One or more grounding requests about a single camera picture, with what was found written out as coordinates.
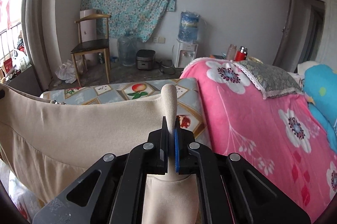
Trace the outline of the cream zip jacket black trim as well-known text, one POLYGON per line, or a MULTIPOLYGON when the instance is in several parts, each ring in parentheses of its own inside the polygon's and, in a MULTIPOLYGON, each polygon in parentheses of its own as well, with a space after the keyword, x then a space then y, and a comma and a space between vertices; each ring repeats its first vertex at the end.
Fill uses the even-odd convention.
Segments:
POLYGON ((1 158, 22 184, 49 202, 106 153, 123 155, 167 123, 173 133, 177 89, 93 105, 58 104, 1 85, 1 158))

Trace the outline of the pink floral blanket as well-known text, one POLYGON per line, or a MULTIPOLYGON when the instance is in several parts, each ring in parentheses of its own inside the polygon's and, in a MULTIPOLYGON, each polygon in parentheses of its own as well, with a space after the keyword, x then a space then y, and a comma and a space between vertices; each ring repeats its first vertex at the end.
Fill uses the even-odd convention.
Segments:
POLYGON ((239 153, 317 221, 336 195, 336 152, 300 92, 268 98, 242 65, 198 58, 198 82, 215 153, 239 153))

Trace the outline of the fruit pattern bed sheet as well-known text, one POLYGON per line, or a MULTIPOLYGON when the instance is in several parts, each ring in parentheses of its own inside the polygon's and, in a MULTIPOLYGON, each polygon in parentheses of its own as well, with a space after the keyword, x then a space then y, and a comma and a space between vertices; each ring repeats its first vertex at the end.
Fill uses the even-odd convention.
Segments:
POLYGON ((199 87, 195 78, 73 87, 64 90, 45 91, 40 97, 72 105, 106 104, 154 96, 159 94, 166 84, 172 84, 176 88, 177 115, 179 116, 181 128, 193 132, 197 142, 211 147, 209 131, 199 95, 199 87))

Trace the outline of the grey lace trimmed pillow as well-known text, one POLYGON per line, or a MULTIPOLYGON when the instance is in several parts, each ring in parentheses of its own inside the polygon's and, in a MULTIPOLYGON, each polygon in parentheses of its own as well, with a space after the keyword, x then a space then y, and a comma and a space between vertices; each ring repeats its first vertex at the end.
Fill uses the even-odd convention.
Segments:
POLYGON ((251 80, 264 100, 302 93, 295 79, 279 67, 247 60, 233 62, 233 64, 251 80))

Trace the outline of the white plastic bag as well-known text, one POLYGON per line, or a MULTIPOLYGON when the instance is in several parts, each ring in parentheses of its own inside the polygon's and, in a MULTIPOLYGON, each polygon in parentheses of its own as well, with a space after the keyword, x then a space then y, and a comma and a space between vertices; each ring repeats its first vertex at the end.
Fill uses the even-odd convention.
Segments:
POLYGON ((72 84, 76 81, 74 63, 71 60, 61 64, 55 71, 56 77, 65 83, 72 84))

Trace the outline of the red thermos flask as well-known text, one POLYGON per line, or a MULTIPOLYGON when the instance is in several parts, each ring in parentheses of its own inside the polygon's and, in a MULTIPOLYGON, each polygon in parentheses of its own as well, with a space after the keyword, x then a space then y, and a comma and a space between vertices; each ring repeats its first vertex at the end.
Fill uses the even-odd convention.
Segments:
POLYGON ((239 62, 239 61, 244 61, 247 58, 247 53, 248 50, 246 47, 241 46, 240 49, 237 51, 234 61, 239 62))

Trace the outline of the black rice cooker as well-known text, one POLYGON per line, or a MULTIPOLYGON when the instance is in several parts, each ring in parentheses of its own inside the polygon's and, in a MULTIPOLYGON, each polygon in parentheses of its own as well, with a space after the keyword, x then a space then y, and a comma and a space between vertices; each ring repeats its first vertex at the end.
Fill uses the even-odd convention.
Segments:
POLYGON ((154 69, 155 51, 139 50, 135 57, 135 66, 138 70, 150 71, 154 69))

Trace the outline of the pink translucent bottle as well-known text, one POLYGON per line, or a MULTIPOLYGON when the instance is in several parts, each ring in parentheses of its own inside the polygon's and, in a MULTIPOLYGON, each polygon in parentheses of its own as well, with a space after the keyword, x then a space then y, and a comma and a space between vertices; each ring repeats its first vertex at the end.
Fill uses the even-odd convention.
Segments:
POLYGON ((234 60, 236 53, 237 53, 237 46, 233 44, 229 45, 229 48, 227 49, 226 60, 228 61, 234 60))

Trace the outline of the dark grey low cabinet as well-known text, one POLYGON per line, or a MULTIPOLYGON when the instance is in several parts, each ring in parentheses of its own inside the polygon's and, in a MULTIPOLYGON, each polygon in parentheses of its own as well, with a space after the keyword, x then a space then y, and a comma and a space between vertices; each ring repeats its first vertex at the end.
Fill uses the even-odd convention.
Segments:
POLYGON ((6 85, 34 96, 40 96, 42 93, 32 66, 25 69, 25 71, 21 72, 15 78, 8 80, 6 85))

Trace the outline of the blue cartoon pillow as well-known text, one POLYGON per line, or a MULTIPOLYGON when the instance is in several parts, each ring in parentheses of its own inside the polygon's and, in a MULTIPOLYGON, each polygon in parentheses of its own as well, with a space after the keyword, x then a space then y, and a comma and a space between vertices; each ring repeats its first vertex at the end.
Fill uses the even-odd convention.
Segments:
POLYGON ((309 109, 327 132, 331 149, 336 152, 336 71, 327 65, 316 65, 304 73, 303 91, 309 109))

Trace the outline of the white water dispenser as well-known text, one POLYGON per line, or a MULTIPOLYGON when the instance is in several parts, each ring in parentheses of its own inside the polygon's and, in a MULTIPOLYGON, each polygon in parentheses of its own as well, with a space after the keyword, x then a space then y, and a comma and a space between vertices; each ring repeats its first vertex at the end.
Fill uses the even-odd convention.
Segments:
POLYGON ((179 39, 173 45, 173 66, 176 69, 185 68, 197 55, 198 44, 182 42, 179 39))

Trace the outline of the wooden chair black seat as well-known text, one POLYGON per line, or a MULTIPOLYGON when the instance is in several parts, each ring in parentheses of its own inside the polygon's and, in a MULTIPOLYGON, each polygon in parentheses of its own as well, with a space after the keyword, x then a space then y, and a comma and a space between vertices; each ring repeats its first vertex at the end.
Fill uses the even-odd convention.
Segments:
POLYGON ((110 82, 110 40, 109 40, 109 19, 111 18, 110 14, 90 14, 88 16, 85 16, 83 18, 80 18, 78 20, 75 20, 74 23, 78 25, 78 39, 79 42, 71 51, 71 57, 72 61, 74 63, 75 67, 75 74, 76 79, 78 81, 78 84, 80 87, 80 73, 78 66, 76 64, 76 57, 81 57, 83 64, 84 64, 84 70, 87 71, 86 61, 84 58, 85 54, 93 54, 93 53, 103 53, 104 55, 104 61, 105 61, 105 67, 106 67, 106 77, 107 81, 110 82), (82 34, 81 34, 81 22, 85 21, 92 21, 97 19, 106 19, 106 35, 103 39, 94 39, 90 41, 83 41, 82 40, 82 34))

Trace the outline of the empty clear water jug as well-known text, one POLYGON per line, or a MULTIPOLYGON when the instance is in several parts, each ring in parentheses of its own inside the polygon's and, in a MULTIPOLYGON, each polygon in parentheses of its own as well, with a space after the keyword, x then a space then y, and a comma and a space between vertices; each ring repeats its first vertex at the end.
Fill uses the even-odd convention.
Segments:
POLYGON ((123 66, 134 66, 137 49, 137 39, 130 30, 126 30, 124 35, 117 40, 118 58, 123 66))

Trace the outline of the pink tall box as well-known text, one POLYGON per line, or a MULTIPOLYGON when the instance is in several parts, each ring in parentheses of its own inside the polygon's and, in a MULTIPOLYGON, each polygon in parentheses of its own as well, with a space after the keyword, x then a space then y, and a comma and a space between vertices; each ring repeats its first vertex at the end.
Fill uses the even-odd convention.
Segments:
MULTIPOLYGON (((84 18, 92 14, 97 14, 97 10, 96 9, 82 10, 80 11, 80 18, 84 18)), ((80 27, 83 42, 93 41, 97 39, 96 20, 82 21, 80 23, 80 27)))

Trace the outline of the beige curtain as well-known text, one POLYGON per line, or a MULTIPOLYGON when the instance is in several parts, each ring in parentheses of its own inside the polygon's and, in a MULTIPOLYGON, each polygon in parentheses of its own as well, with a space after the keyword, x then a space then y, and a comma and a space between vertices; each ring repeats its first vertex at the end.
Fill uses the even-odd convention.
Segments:
POLYGON ((23 41, 41 90, 55 79, 62 63, 56 33, 56 0, 22 0, 23 41))

